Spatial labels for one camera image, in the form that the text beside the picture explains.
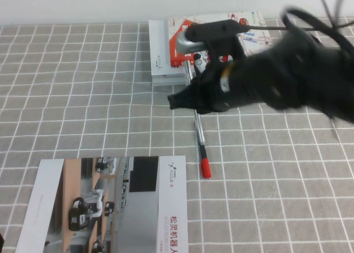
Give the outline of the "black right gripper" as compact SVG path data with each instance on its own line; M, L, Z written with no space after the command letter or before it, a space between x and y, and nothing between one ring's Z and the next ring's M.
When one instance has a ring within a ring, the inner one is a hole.
M191 80L190 84L182 91L167 97L169 108L171 110L197 109L198 113L222 112L223 107L220 102L222 71L222 64L208 64L197 77L198 80Z

